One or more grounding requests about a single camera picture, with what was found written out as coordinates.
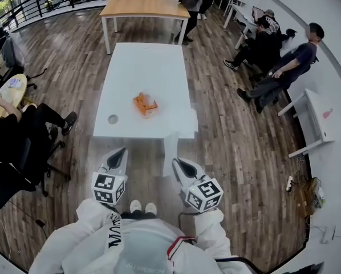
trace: shoe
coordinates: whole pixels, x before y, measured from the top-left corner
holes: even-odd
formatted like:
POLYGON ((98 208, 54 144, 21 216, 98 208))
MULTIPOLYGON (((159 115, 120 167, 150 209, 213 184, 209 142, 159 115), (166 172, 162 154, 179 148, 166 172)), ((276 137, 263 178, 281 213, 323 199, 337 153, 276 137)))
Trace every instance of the shoe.
POLYGON ((228 66, 228 68, 233 69, 234 71, 237 71, 238 68, 239 68, 239 67, 237 67, 237 66, 234 66, 232 61, 229 61, 229 60, 226 60, 226 59, 224 60, 224 64, 225 64, 226 66, 228 66))
POLYGON ((157 215, 157 207, 154 203, 148 203, 145 207, 145 213, 153 213, 154 215, 157 215))
POLYGON ((263 107, 261 107, 259 105, 259 99, 258 98, 255 99, 254 104, 255 104, 255 109, 257 110, 257 113, 261 114, 263 111, 263 107))
POLYGON ((192 43, 193 42, 193 39, 190 39, 189 37, 187 37, 186 35, 184 36, 183 38, 183 41, 186 41, 188 43, 192 43))
POLYGON ((238 88, 238 89, 237 89, 237 94, 238 94, 246 103, 250 103, 251 99, 247 97, 246 91, 244 91, 243 89, 238 88))
POLYGON ((67 128, 62 128, 62 134, 64 136, 68 135, 70 130, 73 128, 75 122, 77 121, 77 114, 75 112, 71 112, 68 117, 65 118, 65 121, 68 123, 67 128))
MULTIPOLYGON (((180 39, 180 35, 177 34, 176 37, 174 38, 174 41, 178 43, 178 40, 180 39)), ((186 41, 185 37, 183 38, 182 45, 187 46, 188 41, 186 41)))
POLYGON ((56 139, 58 138, 58 134, 59 134, 58 128, 56 126, 52 126, 49 133, 51 146, 54 145, 56 139))
POLYGON ((133 213, 136 210, 142 210, 141 203, 138 200, 132 200, 130 203, 130 212, 133 213))

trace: black shoe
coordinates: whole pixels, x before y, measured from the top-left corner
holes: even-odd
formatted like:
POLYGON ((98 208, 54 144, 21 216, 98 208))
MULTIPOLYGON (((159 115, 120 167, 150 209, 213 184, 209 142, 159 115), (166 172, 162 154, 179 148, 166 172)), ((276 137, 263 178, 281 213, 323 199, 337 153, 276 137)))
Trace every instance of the black shoe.
POLYGON ((248 96, 246 95, 246 91, 244 91, 243 89, 238 88, 237 89, 237 94, 244 100, 244 102, 250 103, 251 99, 248 98, 248 96))
MULTIPOLYGON (((178 40, 180 39, 180 35, 176 35, 176 37, 174 38, 174 41, 178 43, 178 40)), ((185 38, 183 38, 183 41, 182 41, 182 45, 184 46, 187 46, 188 45, 188 41, 186 41, 185 38)))
POLYGON ((233 61, 229 61, 229 60, 224 60, 224 64, 226 65, 226 66, 228 66, 228 68, 231 68, 231 69, 233 69, 234 71, 237 71, 238 70, 238 66, 234 66, 233 65, 233 61))
POLYGON ((56 126, 52 126, 50 129, 50 141, 51 141, 51 147, 55 144, 56 139, 58 138, 58 128, 56 126))
POLYGON ((188 43, 192 43, 192 42, 193 42, 193 39, 190 39, 189 37, 185 36, 185 37, 183 38, 183 41, 186 41, 186 42, 188 42, 188 43))
POLYGON ((261 114, 263 111, 263 107, 261 107, 259 105, 259 99, 258 98, 255 99, 254 104, 255 104, 255 109, 257 110, 257 113, 261 114))
POLYGON ((67 128, 62 128, 62 134, 64 136, 68 135, 70 130, 73 128, 75 122, 77 121, 77 114, 75 112, 71 112, 68 117, 65 118, 65 121, 68 123, 67 128))

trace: power outlet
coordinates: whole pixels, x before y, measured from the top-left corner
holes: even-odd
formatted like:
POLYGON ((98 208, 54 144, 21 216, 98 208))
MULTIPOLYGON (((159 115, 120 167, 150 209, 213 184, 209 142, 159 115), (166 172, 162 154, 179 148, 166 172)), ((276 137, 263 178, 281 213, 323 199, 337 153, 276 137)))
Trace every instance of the power outlet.
POLYGON ((334 239, 336 226, 326 227, 326 230, 323 234, 323 239, 321 241, 322 244, 328 244, 334 239))

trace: chair backrest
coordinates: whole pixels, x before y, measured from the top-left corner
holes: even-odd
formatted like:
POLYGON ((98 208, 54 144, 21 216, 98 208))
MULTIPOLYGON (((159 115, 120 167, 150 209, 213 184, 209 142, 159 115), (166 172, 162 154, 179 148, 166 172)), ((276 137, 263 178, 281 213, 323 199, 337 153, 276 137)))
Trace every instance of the chair backrest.
POLYGON ((0 209, 21 190, 33 192, 35 186, 8 163, 0 163, 0 209))

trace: man in dark blue shirt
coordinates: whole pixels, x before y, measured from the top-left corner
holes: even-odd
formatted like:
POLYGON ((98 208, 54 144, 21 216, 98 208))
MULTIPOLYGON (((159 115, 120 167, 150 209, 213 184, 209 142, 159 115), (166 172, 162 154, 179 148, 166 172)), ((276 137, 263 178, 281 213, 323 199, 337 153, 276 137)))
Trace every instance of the man in dark blue shirt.
POLYGON ((261 80, 253 90, 244 91, 238 88, 238 95, 246 102, 254 98, 257 112, 271 102, 278 94, 297 78, 305 73, 316 58, 317 45, 324 38, 324 30, 317 23, 311 23, 306 29, 307 43, 298 46, 296 50, 288 52, 261 80))

